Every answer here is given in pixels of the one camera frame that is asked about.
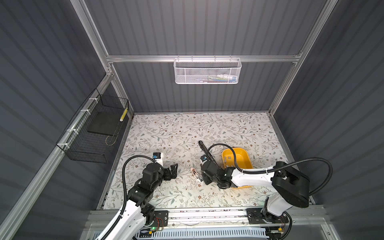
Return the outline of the pink small stapler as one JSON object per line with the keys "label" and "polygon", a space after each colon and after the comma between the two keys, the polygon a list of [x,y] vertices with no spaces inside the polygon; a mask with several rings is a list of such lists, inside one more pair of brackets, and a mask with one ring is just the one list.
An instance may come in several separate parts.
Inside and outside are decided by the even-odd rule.
{"label": "pink small stapler", "polygon": [[199,175],[199,173],[197,172],[197,170],[195,168],[191,168],[191,172],[198,183],[203,182],[202,177]]}

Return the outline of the black stapler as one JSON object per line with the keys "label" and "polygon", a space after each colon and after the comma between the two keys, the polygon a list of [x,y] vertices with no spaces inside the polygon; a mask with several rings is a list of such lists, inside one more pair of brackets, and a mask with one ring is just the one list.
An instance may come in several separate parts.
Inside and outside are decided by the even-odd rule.
{"label": "black stapler", "polygon": [[212,156],[212,154],[210,153],[208,148],[204,145],[203,141],[198,141],[198,145],[201,148],[201,150],[204,152],[204,155],[207,156],[207,158],[208,158],[207,161],[212,161],[213,163],[216,164],[214,157]]}

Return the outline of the yellow plastic tray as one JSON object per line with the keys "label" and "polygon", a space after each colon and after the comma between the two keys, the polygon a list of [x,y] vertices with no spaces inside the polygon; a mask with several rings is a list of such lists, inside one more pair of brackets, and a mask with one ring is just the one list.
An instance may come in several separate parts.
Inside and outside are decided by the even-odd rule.
{"label": "yellow plastic tray", "polygon": [[[253,168],[249,154],[246,150],[242,148],[234,148],[234,152],[236,154],[237,164],[241,169]],[[224,171],[226,171],[227,168],[235,167],[234,155],[230,149],[223,150],[222,162],[223,162]]]}

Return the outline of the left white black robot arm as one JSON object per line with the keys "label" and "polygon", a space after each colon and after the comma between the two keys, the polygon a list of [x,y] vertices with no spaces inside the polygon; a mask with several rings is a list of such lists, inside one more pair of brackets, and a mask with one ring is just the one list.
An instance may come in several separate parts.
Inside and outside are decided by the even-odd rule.
{"label": "left white black robot arm", "polygon": [[122,207],[99,234],[98,240],[131,240],[139,230],[154,220],[155,207],[149,201],[163,181],[177,177],[178,164],[164,169],[158,163],[151,163],[143,170],[143,176],[129,190],[125,191]]}

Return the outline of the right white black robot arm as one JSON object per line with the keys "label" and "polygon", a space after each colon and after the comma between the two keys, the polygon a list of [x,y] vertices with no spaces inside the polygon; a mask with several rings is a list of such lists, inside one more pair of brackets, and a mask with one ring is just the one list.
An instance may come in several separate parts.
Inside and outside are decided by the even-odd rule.
{"label": "right white black robot arm", "polygon": [[206,185],[215,183],[220,189],[262,186],[274,188],[269,196],[264,213],[279,217],[291,207],[307,208],[310,198],[310,178],[285,162],[276,162],[265,170],[255,169],[247,174],[235,167],[221,168],[210,160],[201,163],[203,181]]}

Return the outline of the yellow marker in basket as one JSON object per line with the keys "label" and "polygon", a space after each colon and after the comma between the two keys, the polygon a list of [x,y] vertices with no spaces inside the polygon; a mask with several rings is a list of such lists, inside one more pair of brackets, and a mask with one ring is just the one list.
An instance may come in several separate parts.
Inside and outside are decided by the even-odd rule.
{"label": "yellow marker in basket", "polygon": [[123,121],[124,121],[124,119],[125,119],[127,113],[128,113],[128,108],[125,108],[124,111],[123,111],[123,113],[122,113],[122,115],[121,115],[121,117],[120,117],[120,122],[123,122]]}

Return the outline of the black pad in basket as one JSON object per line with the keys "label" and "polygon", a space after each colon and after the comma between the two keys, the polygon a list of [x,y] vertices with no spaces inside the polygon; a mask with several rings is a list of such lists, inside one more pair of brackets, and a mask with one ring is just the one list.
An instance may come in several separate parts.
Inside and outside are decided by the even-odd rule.
{"label": "black pad in basket", "polygon": [[93,134],[113,136],[118,133],[120,116],[113,113],[97,113],[87,131]]}

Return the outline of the items in white basket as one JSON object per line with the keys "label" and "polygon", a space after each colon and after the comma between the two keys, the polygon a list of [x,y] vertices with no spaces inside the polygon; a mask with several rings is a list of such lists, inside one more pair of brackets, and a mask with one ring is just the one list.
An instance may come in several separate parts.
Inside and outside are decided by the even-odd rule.
{"label": "items in white basket", "polygon": [[237,84],[238,76],[226,75],[226,74],[216,75],[216,76],[204,76],[201,79],[197,79],[197,81],[201,83],[213,83],[213,84],[219,84],[219,83]]}

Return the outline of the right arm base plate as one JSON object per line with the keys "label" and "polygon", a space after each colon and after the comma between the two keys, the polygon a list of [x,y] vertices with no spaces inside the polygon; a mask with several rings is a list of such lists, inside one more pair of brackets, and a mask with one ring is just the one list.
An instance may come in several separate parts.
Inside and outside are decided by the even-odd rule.
{"label": "right arm base plate", "polygon": [[282,224],[285,226],[289,223],[286,215],[277,217],[268,211],[264,211],[263,208],[247,208],[246,214],[250,224]]}

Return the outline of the aluminium mounting rail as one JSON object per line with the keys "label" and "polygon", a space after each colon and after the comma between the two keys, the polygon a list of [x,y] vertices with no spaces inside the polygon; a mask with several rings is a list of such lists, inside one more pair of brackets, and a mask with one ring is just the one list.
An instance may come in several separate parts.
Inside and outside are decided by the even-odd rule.
{"label": "aluminium mounting rail", "polygon": [[[249,221],[248,207],[225,208],[186,208],[168,209],[167,220],[154,220],[156,226],[165,229],[242,227],[242,226],[280,226],[281,220],[267,223],[260,220],[256,224]],[[329,219],[322,205],[310,205],[301,209],[293,207],[287,210],[294,225],[323,225]],[[117,213],[116,210],[91,211],[84,231],[102,231]]]}

